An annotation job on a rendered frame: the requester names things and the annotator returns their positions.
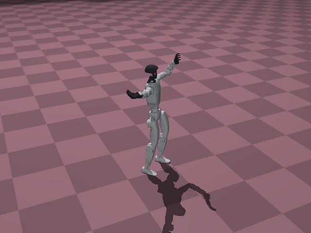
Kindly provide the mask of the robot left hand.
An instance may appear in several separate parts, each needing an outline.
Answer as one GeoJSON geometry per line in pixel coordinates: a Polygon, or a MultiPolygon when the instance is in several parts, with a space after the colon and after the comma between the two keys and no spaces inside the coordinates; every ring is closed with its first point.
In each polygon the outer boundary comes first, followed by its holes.
{"type": "Polygon", "coordinates": [[[181,59],[178,59],[178,58],[181,58],[181,57],[178,57],[178,56],[180,56],[178,54],[180,54],[180,53],[177,53],[175,56],[175,59],[174,59],[175,64],[179,64],[179,60],[181,60],[181,59]]]}

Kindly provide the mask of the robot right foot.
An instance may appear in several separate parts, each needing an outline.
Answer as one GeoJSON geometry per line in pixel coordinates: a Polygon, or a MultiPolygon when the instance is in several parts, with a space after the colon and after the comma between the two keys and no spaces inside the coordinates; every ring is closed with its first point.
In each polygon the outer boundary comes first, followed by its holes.
{"type": "Polygon", "coordinates": [[[147,173],[149,175],[157,175],[157,173],[152,171],[151,169],[145,170],[144,166],[141,168],[141,172],[147,173]]]}

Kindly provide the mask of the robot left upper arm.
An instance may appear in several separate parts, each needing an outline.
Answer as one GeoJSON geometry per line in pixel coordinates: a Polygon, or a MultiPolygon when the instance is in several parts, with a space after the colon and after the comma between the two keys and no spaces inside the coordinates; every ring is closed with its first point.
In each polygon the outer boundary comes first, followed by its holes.
{"type": "Polygon", "coordinates": [[[157,78],[159,79],[159,81],[161,80],[161,79],[163,79],[165,76],[169,76],[170,74],[171,74],[171,70],[169,70],[168,68],[164,71],[164,72],[161,72],[161,73],[159,73],[159,74],[157,74],[157,78]]]}

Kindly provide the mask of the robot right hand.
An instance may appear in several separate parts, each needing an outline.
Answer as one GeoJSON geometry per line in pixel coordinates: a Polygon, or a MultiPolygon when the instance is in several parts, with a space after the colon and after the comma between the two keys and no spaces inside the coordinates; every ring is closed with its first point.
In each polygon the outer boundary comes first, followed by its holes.
{"type": "Polygon", "coordinates": [[[140,95],[138,92],[136,93],[132,93],[129,90],[126,91],[126,94],[131,98],[131,99],[138,99],[138,98],[142,98],[143,95],[140,95]]]}

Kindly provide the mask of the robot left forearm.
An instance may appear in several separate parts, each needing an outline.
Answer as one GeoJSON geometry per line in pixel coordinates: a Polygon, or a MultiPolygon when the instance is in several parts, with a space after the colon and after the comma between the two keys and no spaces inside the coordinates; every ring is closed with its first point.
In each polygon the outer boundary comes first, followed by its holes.
{"type": "MultiPolygon", "coordinates": [[[[175,64],[174,60],[172,60],[172,62],[168,65],[167,68],[168,68],[169,70],[173,70],[173,68],[175,67],[175,65],[176,65],[176,64],[175,64]]],[[[167,69],[167,68],[166,68],[166,69],[167,69]]]]}

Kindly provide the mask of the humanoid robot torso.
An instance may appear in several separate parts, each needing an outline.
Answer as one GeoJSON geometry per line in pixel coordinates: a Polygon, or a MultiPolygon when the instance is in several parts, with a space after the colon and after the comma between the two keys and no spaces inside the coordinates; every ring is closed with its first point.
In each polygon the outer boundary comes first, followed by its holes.
{"type": "Polygon", "coordinates": [[[151,81],[150,83],[146,83],[145,90],[149,86],[154,87],[154,94],[147,97],[146,100],[147,100],[148,106],[151,107],[151,110],[149,112],[149,119],[150,119],[150,117],[155,117],[155,120],[158,121],[161,117],[161,110],[158,108],[158,106],[160,104],[161,87],[160,87],[159,79],[156,78],[155,80],[156,80],[155,83],[151,83],[153,81],[151,81]]]}

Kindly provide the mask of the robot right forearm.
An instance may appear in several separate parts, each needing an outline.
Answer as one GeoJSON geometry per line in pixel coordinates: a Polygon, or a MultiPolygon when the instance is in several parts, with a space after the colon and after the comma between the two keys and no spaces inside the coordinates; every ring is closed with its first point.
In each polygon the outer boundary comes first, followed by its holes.
{"type": "Polygon", "coordinates": [[[140,95],[143,95],[141,99],[144,99],[148,96],[148,93],[146,91],[138,92],[140,95]]]}

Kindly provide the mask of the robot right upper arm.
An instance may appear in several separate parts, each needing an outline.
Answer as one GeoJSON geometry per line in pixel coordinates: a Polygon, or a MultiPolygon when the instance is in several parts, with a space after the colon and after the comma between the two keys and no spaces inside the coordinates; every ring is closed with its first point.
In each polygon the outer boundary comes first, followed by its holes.
{"type": "Polygon", "coordinates": [[[150,95],[154,94],[154,87],[149,86],[146,88],[146,90],[144,89],[144,91],[146,91],[148,93],[147,97],[149,97],[150,95]]]}

